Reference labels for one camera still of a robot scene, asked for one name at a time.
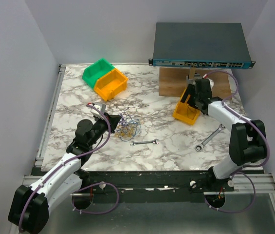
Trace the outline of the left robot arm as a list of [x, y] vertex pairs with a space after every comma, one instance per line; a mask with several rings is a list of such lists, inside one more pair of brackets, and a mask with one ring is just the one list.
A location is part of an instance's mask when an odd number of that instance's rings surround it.
[[114, 133], [121, 117], [104, 113], [78, 122], [75, 137], [67, 147], [62, 159], [43, 177], [30, 186], [20, 185], [12, 200], [8, 220], [18, 226], [20, 233], [41, 232], [52, 210], [74, 191], [85, 192], [89, 180], [78, 171], [89, 160], [95, 149], [93, 145], [104, 133]]

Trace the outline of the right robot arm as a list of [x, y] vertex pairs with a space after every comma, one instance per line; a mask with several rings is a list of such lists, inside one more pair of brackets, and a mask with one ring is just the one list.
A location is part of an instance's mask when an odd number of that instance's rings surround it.
[[211, 81], [207, 78], [188, 84], [185, 93], [189, 96], [186, 100], [189, 107], [214, 118], [230, 132], [228, 156], [207, 171], [205, 185], [209, 190], [218, 190], [224, 181], [245, 167], [267, 162], [270, 148], [261, 120], [244, 117], [220, 97], [213, 97]]

